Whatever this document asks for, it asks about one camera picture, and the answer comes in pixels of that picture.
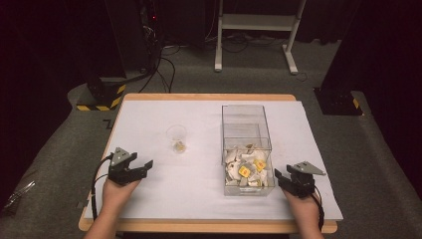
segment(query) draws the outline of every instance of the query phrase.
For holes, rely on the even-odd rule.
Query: clear plastic box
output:
[[[224,195],[267,196],[275,186],[265,108],[222,107]]]

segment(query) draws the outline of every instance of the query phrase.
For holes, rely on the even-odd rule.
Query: white object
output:
[[[244,30],[267,30],[267,31],[285,31],[291,32],[289,42],[283,45],[283,53],[289,65],[292,75],[296,75],[299,71],[296,67],[295,60],[292,55],[292,46],[301,23],[302,13],[305,9],[307,0],[301,0],[298,12],[294,16],[275,16],[275,15],[246,15],[246,14],[224,14],[223,0],[220,0],[219,19],[217,29],[217,47],[215,53],[215,72],[223,70],[223,53],[222,38],[223,29],[244,29]]]

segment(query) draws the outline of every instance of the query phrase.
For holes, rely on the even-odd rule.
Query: gray carpet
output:
[[[295,43],[293,53],[301,72],[297,76],[290,75],[280,44],[250,46],[236,54],[224,52],[221,73],[213,71],[213,51],[182,48],[166,56],[176,68],[172,92],[295,95],[306,109],[344,216],[337,232],[326,238],[422,238],[421,201],[384,142],[364,94],[353,92],[364,111],[362,117],[320,112],[313,88],[320,86],[338,45]],[[176,50],[166,49],[163,54]],[[162,61],[159,72],[167,81],[171,71]],[[145,82],[128,84],[125,93],[138,92]],[[83,88],[69,92],[73,105]],[[159,76],[152,78],[144,92],[164,92]],[[105,120],[114,121],[116,114],[71,112],[19,184],[18,188],[36,182],[20,201],[16,215],[0,219],[0,238],[83,237],[78,228],[83,210],[79,202],[87,199],[92,175],[106,147],[110,129]]]

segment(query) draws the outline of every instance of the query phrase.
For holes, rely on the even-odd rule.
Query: white paper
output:
[[[263,105],[273,150],[273,168],[287,175],[286,165],[308,161],[326,172],[301,102],[247,101],[124,101],[106,155],[116,147],[137,159],[130,168],[154,160],[127,203],[121,218],[143,219],[293,219],[282,190],[276,186],[267,197],[224,196],[221,164],[221,108],[227,105]],[[187,149],[176,154],[166,138],[174,124],[187,129]],[[107,173],[107,163],[100,175]],[[341,220],[326,176],[314,176],[325,219]],[[97,183],[102,195],[104,180]],[[102,199],[97,196],[100,211]],[[93,218],[91,202],[86,218]]]

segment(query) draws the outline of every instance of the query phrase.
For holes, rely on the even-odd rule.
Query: wooden table edge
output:
[[[281,94],[127,94],[124,101],[295,101]]]
[[[81,217],[79,228],[88,231],[93,219]],[[326,220],[322,233],[337,230],[334,220]],[[294,220],[210,220],[210,219],[120,219],[117,231],[167,233],[298,233]]]

